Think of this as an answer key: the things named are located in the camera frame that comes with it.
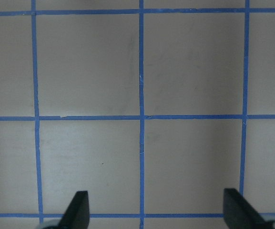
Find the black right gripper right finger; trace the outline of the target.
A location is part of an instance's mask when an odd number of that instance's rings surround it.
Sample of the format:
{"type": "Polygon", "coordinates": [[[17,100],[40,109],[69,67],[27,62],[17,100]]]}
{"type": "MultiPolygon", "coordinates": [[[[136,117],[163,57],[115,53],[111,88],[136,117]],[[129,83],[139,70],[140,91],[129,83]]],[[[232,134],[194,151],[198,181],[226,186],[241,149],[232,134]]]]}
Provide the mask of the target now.
{"type": "Polygon", "coordinates": [[[223,217],[229,229],[272,228],[235,188],[224,189],[223,217]]]}

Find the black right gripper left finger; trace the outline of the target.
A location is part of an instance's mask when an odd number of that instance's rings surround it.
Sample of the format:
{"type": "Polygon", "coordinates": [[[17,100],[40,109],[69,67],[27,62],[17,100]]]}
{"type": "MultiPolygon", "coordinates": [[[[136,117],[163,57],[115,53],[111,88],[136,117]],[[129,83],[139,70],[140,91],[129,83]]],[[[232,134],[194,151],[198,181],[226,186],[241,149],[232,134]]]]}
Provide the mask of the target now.
{"type": "Polygon", "coordinates": [[[90,223],[88,191],[77,191],[57,225],[58,229],[87,229],[90,223]]]}

